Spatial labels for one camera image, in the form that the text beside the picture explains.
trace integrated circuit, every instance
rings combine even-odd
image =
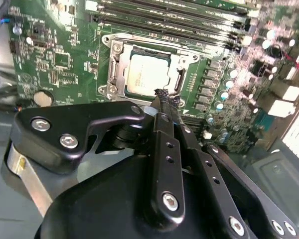
[[[154,97],[156,89],[163,89],[168,85],[168,70],[168,62],[164,59],[133,55],[128,71],[125,70],[127,91],[133,94]]]
[[[210,95],[211,91],[212,91],[212,90],[211,90],[210,88],[202,87],[202,88],[200,89],[199,92],[200,92],[202,95],[208,96],[208,95]]]

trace silver screw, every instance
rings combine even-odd
[[[215,152],[218,153],[218,148],[216,148],[214,145],[211,145],[210,148]]]
[[[136,114],[140,114],[141,113],[141,110],[138,107],[136,107],[136,106],[131,106],[131,110],[134,113],[136,113]]]
[[[190,133],[190,128],[188,128],[187,126],[184,126],[184,130],[187,132],[187,133]]]
[[[161,118],[166,121],[166,122],[169,122],[169,118],[167,115],[161,115]]]
[[[31,125],[34,129],[44,132],[51,128],[51,125],[45,119],[35,119],[31,122]]]
[[[291,235],[293,236],[297,235],[295,229],[289,223],[285,222],[285,226],[288,229],[288,231],[291,233]]]
[[[163,194],[163,203],[170,211],[176,211],[178,209],[178,201],[170,193]]]
[[[120,53],[122,51],[122,47],[119,44],[114,44],[113,45],[113,51]]]
[[[66,133],[60,137],[60,144],[66,148],[76,148],[79,142],[76,137]]]
[[[241,223],[236,218],[230,217],[229,224],[238,235],[243,236],[245,234],[243,225],[241,225]]]
[[[275,220],[272,220],[273,226],[276,229],[276,231],[280,234],[280,235],[284,235],[285,231],[284,229],[279,225],[279,223],[277,223]]]

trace mounting hole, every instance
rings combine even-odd
[[[170,143],[170,142],[167,142],[167,143],[166,143],[166,146],[169,147],[169,148],[174,148],[174,144],[172,144],[172,143]]]
[[[206,163],[209,167],[212,166],[212,164],[211,164],[209,161],[205,161],[205,163]]]
[[[105,42],[105,43],[109,43],[109,42],[110,42],[110,39],[106,36],[106,37],[104,37],[104,42]]]
[[[216,177],[213,177],[215,183],[220,184],[219,180]]]
[[[167,157],[166,157],[166,160],[167,160],[169,163],[174,163],[174,159],[172,159],[172,157],[170,157],[170,156],[167,156]]]

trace electrolytic capacitor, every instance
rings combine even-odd
[[[17,35],[17,36],[20,36],[22,34],[22,29],[21,27],[15,25],[13,28],[12,28],[12,32]]]
[[[226,128],[221,129],[221,130],[220,130],[220,133],[221,133],[221,135],[222,135],[223,138],[226,138],[227,135],[228,135],[228,131],[227,131]]]
[[[269,70],[272,74],[274,74],[278,71],[278,67],[274,65],[268,65],[267,70]]]
[[[231,79],[236,78],[238,76],[238,71],[234,68],[228,70],[228,75]]]
[[[264,72],[264,77],[267,77],[269,80],[272,80],[274,75],[269,71],[265,71]]]
[[[222,100],[226,100],[229,96],[228,92],[226,92],[226,91],[220,91],[219,95],[220,95]]]
[[[214,106],[218,110],[222,110],[224,108],[224,105],[220,101],[215,102]]]
[[[256,114],[259,111],[259,108],[253,104],[248,104],[248,107],[251,109],[253,114]]]
[[[208,115],[208,116],[206,117],[206,120],[207,120],[208,123],[214,123],[214,118],[213,118],[212,115]]]
[[[249,99],[251,100],[254,97],[254,94],[252,94],[250,91],[244,89],[243,90],[243,94]]]
[[[223,137],[222,135],[220,135],[220,136],[217,137],[217,140],[218,140],[218,142],[220,142],[220,143],[224,143],[225,140],[226,140],[226,138]]]
[[[292,38],[287,37],[280,37],[279,41],[282,41],[284,44],[286,44],[289,47],[293,47],[296,44],[296,41]]]
[[[255,43],[261,46],[263,49],[268,49],[271,45],[271,41],[269,39],[257,38]]]
[[[234,82],[230,79],[226,79],[224,80],[224,86],[226,86],[226,88],[230,89],[234,87]]]

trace screw hole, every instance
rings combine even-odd
[[[169,148],[174,148],[174,144],[171,144],[170,142],[167,142],[166,145],[167,145],[167,147],[169,147]]]
[[[174,160],[173,160],[172,157],[170,157],[170,156],[167,156],[167,157],[166,157],[166,160],[167,160],[169,163],[174,163]]]
[[[219,180],[216,177],[213,177],[215,183],[220,184]]]
[[[209,167],[212,166],[212,164],[211,164],[209,161],[205,161],[205,163],[206,163]]]

